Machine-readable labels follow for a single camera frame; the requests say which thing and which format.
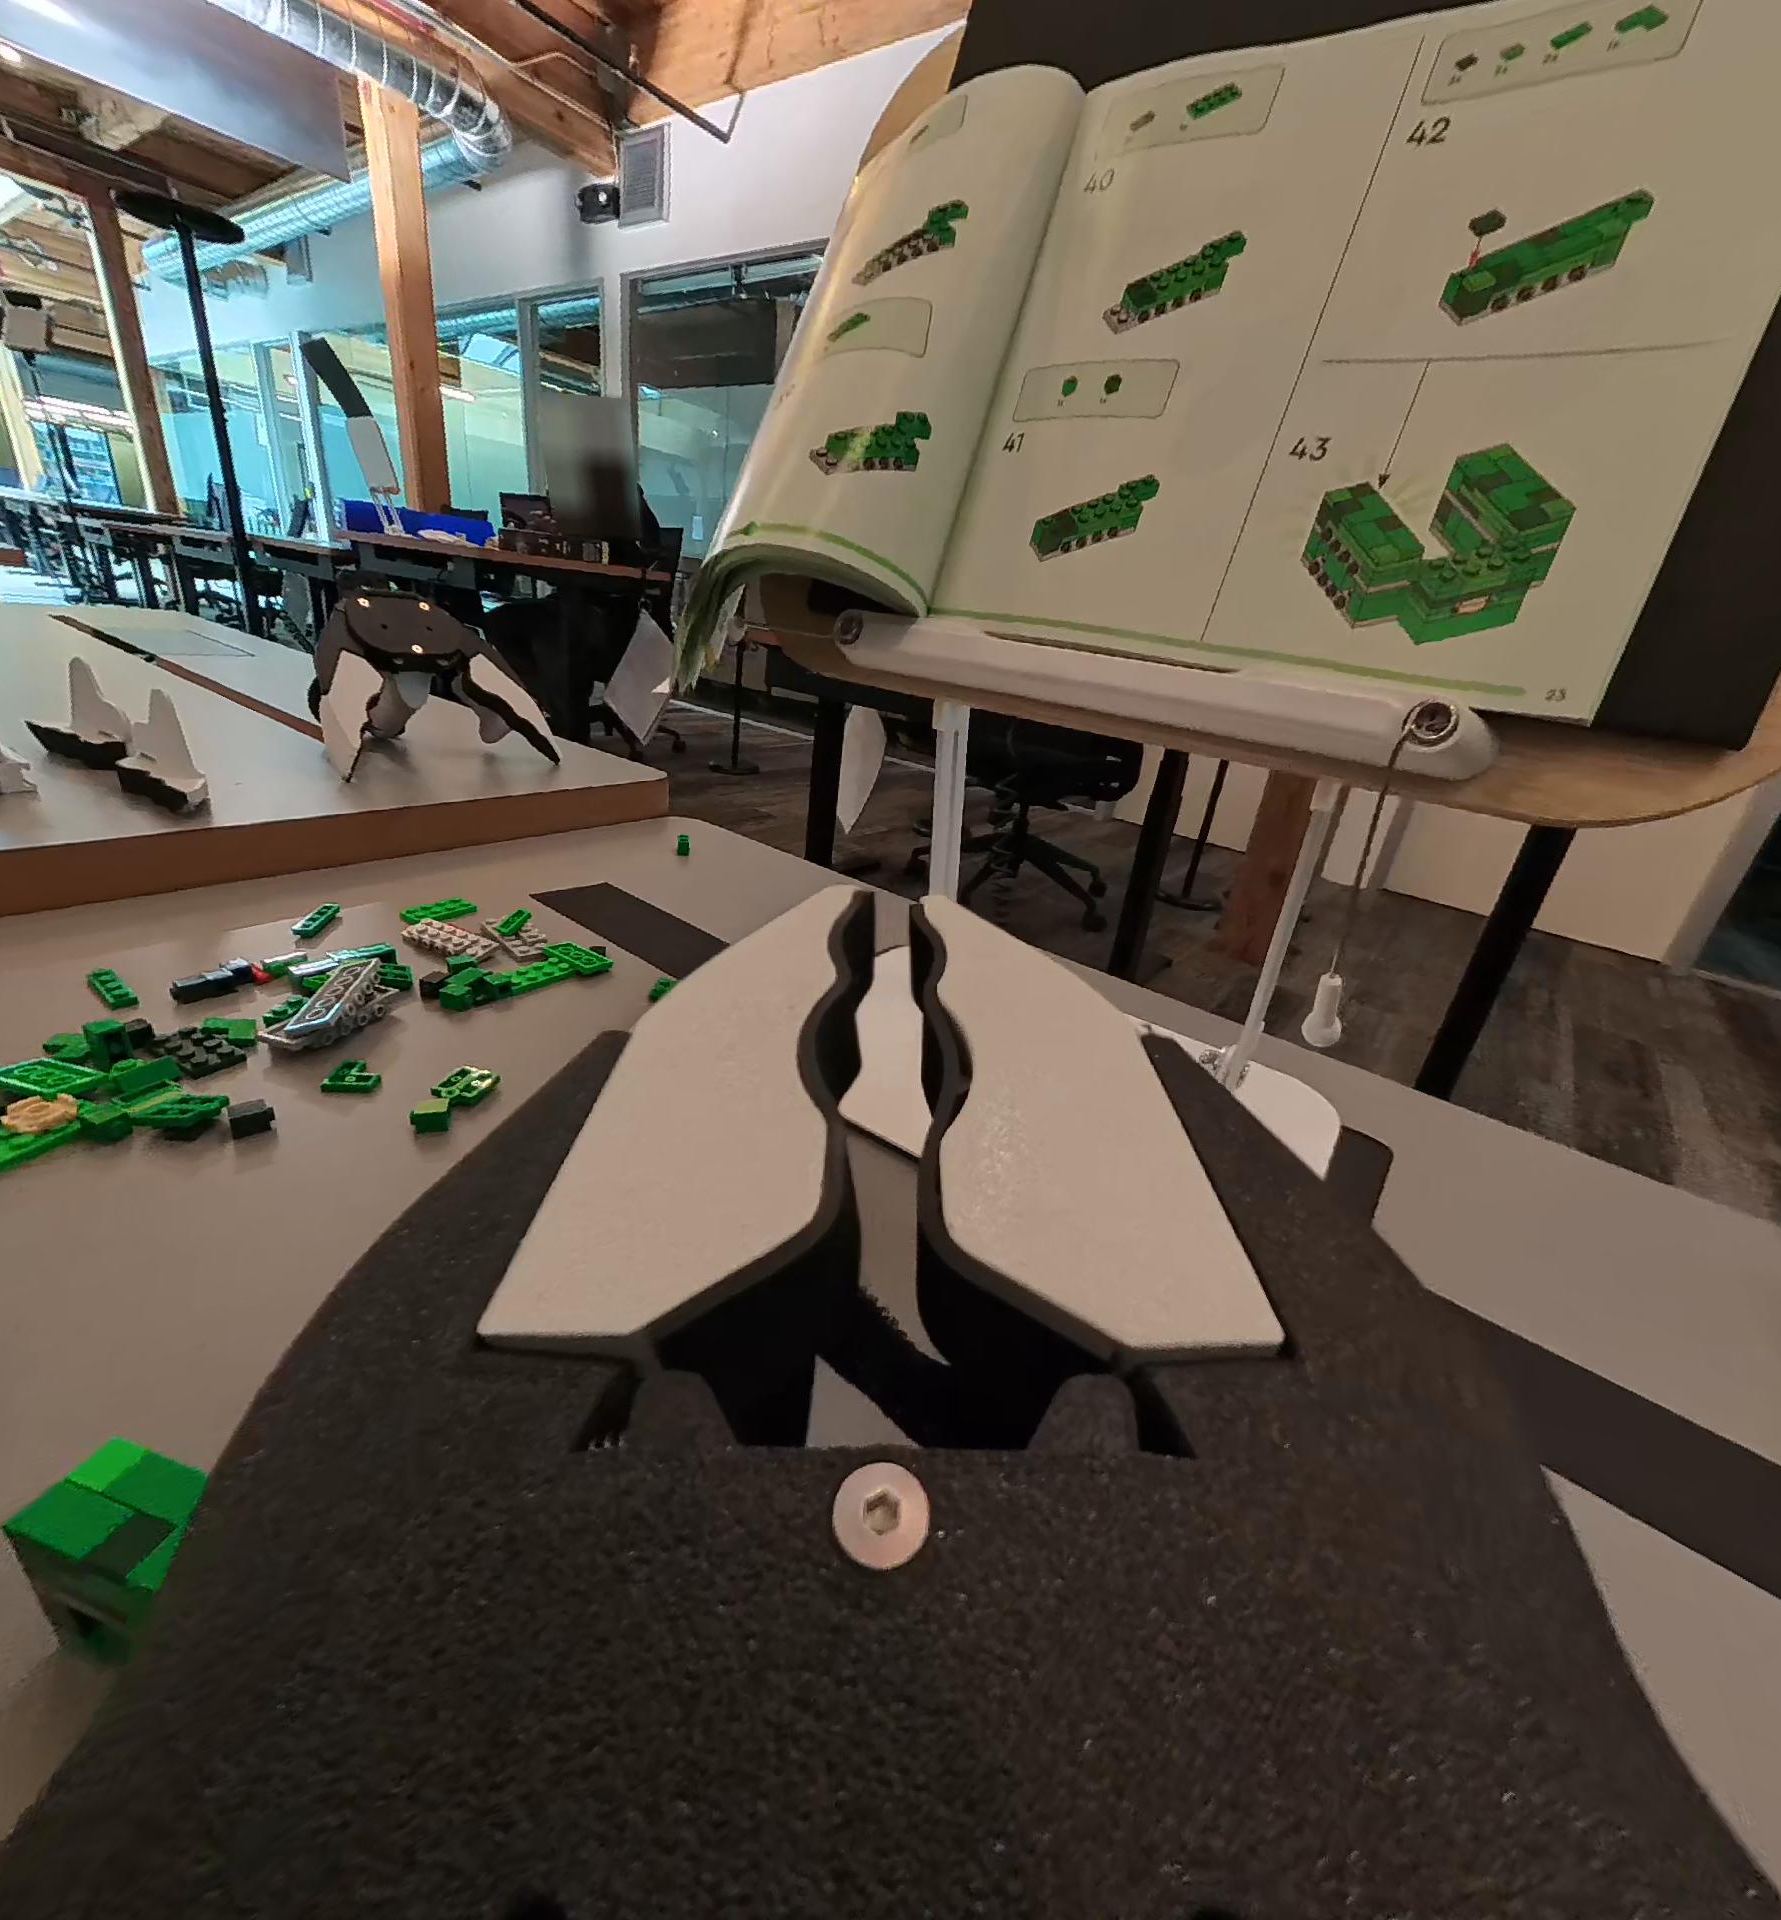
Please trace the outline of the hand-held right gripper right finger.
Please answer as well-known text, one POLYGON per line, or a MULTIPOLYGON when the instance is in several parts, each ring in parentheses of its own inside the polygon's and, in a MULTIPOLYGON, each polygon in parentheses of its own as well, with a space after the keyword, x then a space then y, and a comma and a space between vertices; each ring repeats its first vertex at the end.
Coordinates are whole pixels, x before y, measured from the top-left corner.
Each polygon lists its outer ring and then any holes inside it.
POLYGON ((1285 1327, 1158 1071, 1194 1072, 946 897, 908 916, 932 1243, 1106 1363, 1275 1356, 1285 1327))

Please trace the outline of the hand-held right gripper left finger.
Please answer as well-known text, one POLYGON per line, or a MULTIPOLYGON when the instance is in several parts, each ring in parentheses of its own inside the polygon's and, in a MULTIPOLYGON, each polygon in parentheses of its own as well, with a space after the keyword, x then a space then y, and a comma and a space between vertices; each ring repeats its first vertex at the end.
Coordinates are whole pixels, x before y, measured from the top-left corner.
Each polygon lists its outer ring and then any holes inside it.
POLYGON ((840 1102, 875 953, 875 894, 830 884, 650 1005, 477 1338, 675 1363, 712 1310, 808 1281, 854 1222, 840 1102))

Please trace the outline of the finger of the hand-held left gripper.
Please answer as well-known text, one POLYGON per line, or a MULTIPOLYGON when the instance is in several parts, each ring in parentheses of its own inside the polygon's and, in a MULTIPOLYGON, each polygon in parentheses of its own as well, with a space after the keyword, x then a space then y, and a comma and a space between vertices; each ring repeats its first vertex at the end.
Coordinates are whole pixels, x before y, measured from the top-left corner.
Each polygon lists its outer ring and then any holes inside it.
POLYGON ((562 762, 542 708, 515 674, 513 663, 493 644, 457 648, 446 660, 446 695, 472 713, 483 742, 519 736, 543 759, 562 762))
POLYGON ((349 784, 365 749, 369 708, 386 691, 386 678, 369 660, 336 660, 321 698, 326 759, 349 784))

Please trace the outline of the pile of green toy bricks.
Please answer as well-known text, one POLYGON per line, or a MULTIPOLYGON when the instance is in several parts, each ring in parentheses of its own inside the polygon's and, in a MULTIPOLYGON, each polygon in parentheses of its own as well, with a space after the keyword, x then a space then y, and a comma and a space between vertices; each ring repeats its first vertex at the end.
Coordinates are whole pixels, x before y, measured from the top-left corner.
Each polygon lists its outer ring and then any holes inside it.
POLYGON ((371 1097, 384 1076, 354 1055, 354 1045, 398 1011, 418 1005, 459 1020, 567 981, 594 981, 613 969, 605 945, 551 938, 540 923, 550 947, 548 959, 534 965, 518 965, 508 953, 484 967, 446 965, 444 957, 402 939, 408 921, 454 921, 475 931, 483 921, 465 921, 472 909, 474 902, 461 897, 422 902, 400 913, 391 939, 321 947, 341 921, 341 909, 325 902, 294 923, 294 947, 242 957, 256 965, 256 982, 238 986, 230 972, 221 972, 232 959, 172 978, 166 990, 170 1005, 187 1013, 181 1024, 143 1017, 140 994, 119 972, 88 970, 86 990, 96 998, 101 1013, 80 1028, 51 1034, 26 1061, 0 1062, 0 1111, 24 1095, 69 1094, 80 1103, 77 1123, 34 1139, 0 1129, 0 1175, 66 1147, 113 1147, 137 1135, 163 1142, 189 1142, 214 1133, 236 1142, 268 1137, 277 1129, 273 1102, 230 1085, 230 1078, 258 1061, 299 1066, 306 1089, 371 1097), (396 1010, 349 1040, 317 1051, 284 1055, 263 1043, 264 1030, 297 1011, 328 972, 363 959, 398 965, 415 976, 396 1010))

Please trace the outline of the wooden office desk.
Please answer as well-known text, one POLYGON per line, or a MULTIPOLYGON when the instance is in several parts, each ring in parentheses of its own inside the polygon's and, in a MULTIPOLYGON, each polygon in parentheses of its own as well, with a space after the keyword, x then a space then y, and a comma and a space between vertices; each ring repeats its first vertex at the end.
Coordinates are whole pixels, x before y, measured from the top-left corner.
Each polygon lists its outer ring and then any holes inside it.
POLYGON ((656 592, 673 588, 680 578, 673 568, 664 566, 534 556, 499 543, 467 547, 388 538, 349 538, 344 532, 328 541, 255 535, 249 543, 255 562, 326 584, 352 574, 402 588, 483 592, 506 586, 513 581, 531 581, 548 588, 574 584, 656 592))

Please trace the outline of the white desk lamp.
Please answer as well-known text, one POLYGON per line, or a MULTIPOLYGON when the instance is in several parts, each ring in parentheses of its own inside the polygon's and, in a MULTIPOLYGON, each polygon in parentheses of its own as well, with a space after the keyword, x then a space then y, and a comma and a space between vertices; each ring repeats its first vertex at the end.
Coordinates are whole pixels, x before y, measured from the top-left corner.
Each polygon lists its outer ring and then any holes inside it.
POLYGON ((404 538, 407 528, 396 504, 402 482, 377 417, 326 339, 306 337, 301 358, 343 410, 349 443, 381 532, 404 538))

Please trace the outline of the grey desk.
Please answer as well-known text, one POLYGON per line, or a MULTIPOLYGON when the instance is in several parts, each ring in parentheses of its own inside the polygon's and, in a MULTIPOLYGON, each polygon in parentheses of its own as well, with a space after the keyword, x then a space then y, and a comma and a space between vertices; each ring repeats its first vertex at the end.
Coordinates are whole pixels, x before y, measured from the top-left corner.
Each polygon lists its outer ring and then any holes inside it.
MULTIPOLYGON (((357 941, 400 905, 497 907, 609 882, 727 941, 829 879, 691 821, 534 837, 297 879, 0 919, 0 1061, 72 1025, 91 967, 158 993, 172 976, 289 947, 335 901, 357 941), (678 858, 680 830, 691 856, 678 858)), ((519 1003, 515 1040, 391 1025, 377 1097, 273 1092, 266 1139, 69 1147, 0 1179, 0 1520, 110 1436, 214 1466, 256 1388, 398 1213, 467 1137, 412 1137, 404 1103, 457 1062, 542 1089, 652 972, 519 1003)), ((1408 1092, 1291 1040, 1262 1058, 1393 1153, 1377 1225, 1461 1309, 1781 1469, 1781 1227, 1408 1092)), ((1598 1480, 1553 1484, 1609 1612, 1692 1770, 1781 1889, 1781 1591, 1643 1520, 1598 1480)), ((0 1840, 83 1738, 117 1673, 62 1651, 0 1535, 0 1840)))

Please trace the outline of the blue box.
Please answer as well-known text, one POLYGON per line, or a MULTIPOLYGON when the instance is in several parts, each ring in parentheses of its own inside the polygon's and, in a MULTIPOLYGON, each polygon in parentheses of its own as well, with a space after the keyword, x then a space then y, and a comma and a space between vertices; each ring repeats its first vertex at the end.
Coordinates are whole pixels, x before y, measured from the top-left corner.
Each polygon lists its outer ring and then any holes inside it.
POLYGON ((425 543, 486 547, 494 545, 499 530, 484 514, 422 512, 388 507, 369 498, 341 498, 335 502, 339 528, 349 538, 388 538, 425 543))

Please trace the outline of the white table with wooden edge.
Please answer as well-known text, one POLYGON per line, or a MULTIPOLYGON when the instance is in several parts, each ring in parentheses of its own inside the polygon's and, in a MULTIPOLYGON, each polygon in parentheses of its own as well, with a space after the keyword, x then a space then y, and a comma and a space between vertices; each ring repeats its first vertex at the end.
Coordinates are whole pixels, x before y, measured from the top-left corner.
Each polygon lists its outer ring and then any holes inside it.
POLYGON ((444 703, 341 781, 301 712, 301 687, 287 686, 307 682, 306 663, 227 687, 214 672, 263 666, 145 658, 108 642, 117 620, 117 610, 62 617, 0 603, 0 744, 37 781, 0 798, 0 919, 666 815, 666 780, 652 766, 573 742, 550 766, 518 741, 481 742, 474 721, 444 703), (205 809, 170 813, 43 751, 28 722, 66 718, 72 658, 91 663, 127 717, 141 718, 152 691, 172 700, 208 780, 205 809))

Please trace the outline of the large light grey toy plate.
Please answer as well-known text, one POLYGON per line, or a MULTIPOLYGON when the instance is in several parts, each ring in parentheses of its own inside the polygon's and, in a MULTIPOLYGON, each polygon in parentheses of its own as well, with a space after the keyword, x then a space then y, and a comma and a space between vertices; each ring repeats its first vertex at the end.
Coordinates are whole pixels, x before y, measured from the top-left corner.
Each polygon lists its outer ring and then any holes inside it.
POLYGON ((263 1043, 289 1055, 349 1040, 396 1010, 412 986, 407 969, 380 959, 339 965, 297 1011, 264 1030, 263 1043))

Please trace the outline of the black floor lamp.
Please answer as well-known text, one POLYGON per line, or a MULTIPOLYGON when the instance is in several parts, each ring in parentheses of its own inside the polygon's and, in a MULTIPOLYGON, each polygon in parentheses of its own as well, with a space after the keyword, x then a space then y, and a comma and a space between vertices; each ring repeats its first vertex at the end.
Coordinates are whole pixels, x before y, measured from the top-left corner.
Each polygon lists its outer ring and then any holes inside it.
POLYGON ((205 316, 205 296, 200 289, 200 266, 197 259, 197 248, 205 247, 224 247, 234 248, 242 244, 242 230, 227 217, 218 212, 200 210, 179 200, 169 200, 163 196, 147 193, 143 188, 117 188, 113 196, 117 210, 131 219, 145 223, 147 228, 164 230, 175 233, 179 243, 179 253, 183 259, 183 284, 189 314, 193 320, 193 330, 197 339, 197 352, 204 369, 205 383, 205 405, 211 422, 211 436, 215 443, 215 456, 221 474, 221 493, 226 504, 226 525, 230 534, 232 561, 238 578, 238 592, 242 605, 242 617, 247 631, 263 639, 266 633, 263 605, 256 588, 256 568, 251 553, 249 532, 242 514, 242 498, 238 491, 238 470, 234 460, 234 449, 227 433, 227 417, 224 405, 224 392, 219 373, 215 369, 214 344, 210 334, 210 324, 205 316))

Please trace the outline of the black office chair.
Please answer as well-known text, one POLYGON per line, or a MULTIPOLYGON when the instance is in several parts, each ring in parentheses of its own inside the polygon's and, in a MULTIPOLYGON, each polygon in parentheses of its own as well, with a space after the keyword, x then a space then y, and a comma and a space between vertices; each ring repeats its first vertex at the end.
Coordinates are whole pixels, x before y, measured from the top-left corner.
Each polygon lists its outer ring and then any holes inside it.
POLYGON ((1016 881, 1031 867, 1079 905, 1086 931, 1106 926, 1099 901, 1108 892, 1102 870, 1047 841, 1031 828, 1037 813, 1065 813, 1082 802, 1108 809, 1143 778, 1143 747, 1098 732, 1057 728, 1025 718, 979 712, 970 721, 966 781, 990 791, 988 830, 965 841, 983 864, 961 887, 968 902, 995 881, 993 916, 1007 916, 1016 881))

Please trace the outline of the black stand leg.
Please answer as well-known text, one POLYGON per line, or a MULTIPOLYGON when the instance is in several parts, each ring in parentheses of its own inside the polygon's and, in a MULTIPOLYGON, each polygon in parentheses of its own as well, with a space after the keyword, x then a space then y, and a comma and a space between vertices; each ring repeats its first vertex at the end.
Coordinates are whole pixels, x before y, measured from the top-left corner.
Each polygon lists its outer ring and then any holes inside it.
POLYGON ((1450 1097, 1573 845, 1575 828, 1527 828, 1411 1087, 1450 1097))

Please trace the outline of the white book stand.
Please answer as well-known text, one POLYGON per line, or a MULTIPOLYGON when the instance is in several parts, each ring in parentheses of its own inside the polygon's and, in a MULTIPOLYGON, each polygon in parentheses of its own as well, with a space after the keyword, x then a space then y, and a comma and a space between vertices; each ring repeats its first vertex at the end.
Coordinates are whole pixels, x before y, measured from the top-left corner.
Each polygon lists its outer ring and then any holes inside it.
MULTIPOLYGON (((1345 686, 1318 674, 1221 672, 1146 658, 1106 657, 1042 639, 1003 639, 938 617, 908 620, 846 612, 830 631, 835 658, 854 684, 923 682, 970 708, 1068 708, 1124 732, 1196 732, 1228 744, 1368 767, 1386 797, 1393 773, 1464 781, 1485 773, 1498 741, 1473 708, 1426 691, 1345 686)), ((1267 1005, 1287 947, 1342 811, 1359 778, 1322 778, 1277 916, 1271 945, 1235 1043, 1185 1055, 1326 1178, 1342 1139, 1333 1106, 1285 1071, 1255 1065, 1267 1005)))

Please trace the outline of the green toy brick block assembly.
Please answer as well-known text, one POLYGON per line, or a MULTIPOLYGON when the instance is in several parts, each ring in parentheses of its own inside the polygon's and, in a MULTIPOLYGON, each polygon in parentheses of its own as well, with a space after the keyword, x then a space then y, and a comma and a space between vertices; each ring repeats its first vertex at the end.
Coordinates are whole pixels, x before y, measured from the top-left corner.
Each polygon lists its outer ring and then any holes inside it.
POLYGON ((106 1668, 133 1656, 205 1480, 115 1436, 2 1522, 62 1648, 106 1668))

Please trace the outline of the open building instruction booklet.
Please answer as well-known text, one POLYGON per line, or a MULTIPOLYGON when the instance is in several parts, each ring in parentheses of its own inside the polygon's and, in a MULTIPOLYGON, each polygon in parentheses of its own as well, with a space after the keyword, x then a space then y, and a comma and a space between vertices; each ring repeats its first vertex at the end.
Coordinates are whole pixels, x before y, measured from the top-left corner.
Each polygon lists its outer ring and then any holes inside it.
POLYGON ((680 657, 890 615, 1590 724, 1781 286, 1781 4, 958 81, 854 180, 680 657))

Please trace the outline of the wooden post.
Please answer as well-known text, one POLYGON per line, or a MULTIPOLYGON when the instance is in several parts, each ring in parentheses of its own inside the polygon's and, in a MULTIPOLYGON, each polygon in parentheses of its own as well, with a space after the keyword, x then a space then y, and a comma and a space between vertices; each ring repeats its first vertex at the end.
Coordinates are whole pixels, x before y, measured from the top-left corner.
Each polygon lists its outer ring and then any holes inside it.
POLYGON ((158 519, 177 522, 183 518, 183 498, 158 414, 154 369, 137 314, 119 212, 104 184, 88 182, 77 193, 86 205, 93 266, 101 287, 119 387, 131 418, 147 504, 158 519))
POLYGON ((422 188, 420 117, 411 101, 357 81, 377 271, 391 360, 404 496, 448 504, 446 413, 422 188))

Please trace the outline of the silver air duct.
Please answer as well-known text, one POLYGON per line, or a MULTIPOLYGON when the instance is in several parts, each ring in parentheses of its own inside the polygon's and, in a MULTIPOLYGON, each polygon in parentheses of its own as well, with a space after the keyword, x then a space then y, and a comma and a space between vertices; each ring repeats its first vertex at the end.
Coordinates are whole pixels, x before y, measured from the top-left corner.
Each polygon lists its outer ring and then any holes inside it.
MULTIPOLYGON (((351 79, 371 81, 440 123, 446 135, 418 149, 422 184, 446 186, 477 178, 501 169, 511 156, 515 133, 503 109, 488 97, 477 73, 446 55, 446 49, 418 52, 333 4, 227 3, 221 8, 351 79)), ((204 272, 336 228, 367 212, 371 180, 367 173, 357 173, 347 180, 328 180, 249 208, 241 217, 141 190, 115 190, 113 202, 147 228, 187 232, 194 243, 194 271, 204 272)))

